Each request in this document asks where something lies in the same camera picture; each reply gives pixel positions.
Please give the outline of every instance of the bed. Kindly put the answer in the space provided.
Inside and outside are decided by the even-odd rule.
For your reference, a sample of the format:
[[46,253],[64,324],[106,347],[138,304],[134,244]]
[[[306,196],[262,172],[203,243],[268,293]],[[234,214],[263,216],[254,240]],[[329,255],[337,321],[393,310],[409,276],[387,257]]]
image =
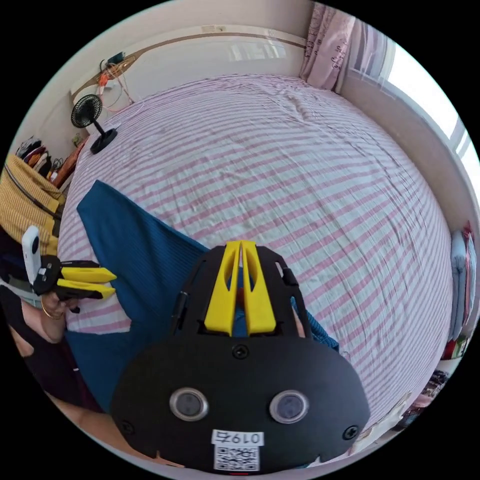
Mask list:
[[[373,120],[284,75],[226,75],[113,115],[118,137],[78,157],[61,260],[96,260],[76,207],[95,180],[206,247],[246,239],[280,253],[305,304],[356,369],[380,421],[418,396],[452,311],[451,235],[427,182]],[[84,300],[74,332],[126,332],[115,296]]]

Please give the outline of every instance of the curtain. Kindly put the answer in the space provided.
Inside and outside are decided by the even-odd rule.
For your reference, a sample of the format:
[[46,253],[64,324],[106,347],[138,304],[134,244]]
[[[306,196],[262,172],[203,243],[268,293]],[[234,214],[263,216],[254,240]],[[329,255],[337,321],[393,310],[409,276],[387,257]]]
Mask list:
[[355,17],[315,3],[300,78],[313,87],[333,90],[347,53]]

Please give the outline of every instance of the white wall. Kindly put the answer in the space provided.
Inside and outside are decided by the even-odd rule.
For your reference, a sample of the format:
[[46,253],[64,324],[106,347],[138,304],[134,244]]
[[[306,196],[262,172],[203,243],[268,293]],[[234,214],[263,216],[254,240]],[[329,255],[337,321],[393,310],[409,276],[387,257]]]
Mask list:
[[[415,163],[433,191],[451,232],[461,230],[467,221],[475,237],[475,251],[480,258],[480,206],[472,181],[462,161],[448,147],[448,139],[434,120],[411,98],[391,84],[380,88],[373,79],[349,70],[340,94],[354,104],[398,143]],[[480,262],[477,264],[480,279]],[[480,315],[480,281],[476,283],[472,321],[462,333],[469,335],[473,319]]]
[[53,157],[65,158],[78,131],[70,123],[70,88],[101,60],[130,45],[164,32],[212,24],[265,27],[306,38],[312,9],[310,0],[172,0],[144,10],[92,40],[58,71],[31,106],[10,151],[36,135]]

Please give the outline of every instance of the blue towel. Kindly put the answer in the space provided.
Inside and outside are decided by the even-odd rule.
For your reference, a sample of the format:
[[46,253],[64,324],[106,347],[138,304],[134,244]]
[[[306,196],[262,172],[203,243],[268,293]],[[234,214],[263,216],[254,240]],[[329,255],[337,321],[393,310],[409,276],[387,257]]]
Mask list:
[[[469,289],[469,303],[466,305],[467,293],[467,249],[469,252],[469,272],[470,272],[470,289]],[[453,232],[451,238],[451,271],[453,275],[453,305],[451,309],[450,333],[448,340],[456,340],[462,326],[464,325],[465,317],[470,316],[474,306],[474,298],[476,291],[476,272],[477,272],[477,255],[474,249],[472,236],[468,236],[467,242],[464,238],[464,233],[461,230]]]
[[[108,412],[124,368],[142,350],[169,334],[177,294],[208,249],[100,181],[94,183],[77,211],[99,263],[117,275],[111,284],[131,319],[127,333],[68,331],[65,335],[85,383]],[[338,342],[310,314],[308,318],[314,339],[338,351]],[[240,309],[233,335],[246,335]]]

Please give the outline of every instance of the qr code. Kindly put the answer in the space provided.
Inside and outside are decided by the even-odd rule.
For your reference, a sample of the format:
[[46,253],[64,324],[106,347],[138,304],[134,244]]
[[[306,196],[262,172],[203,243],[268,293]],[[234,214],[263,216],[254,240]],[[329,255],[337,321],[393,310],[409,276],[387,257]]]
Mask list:
[[260,470],[259,447],[215,445],[215,470],[257,472]]

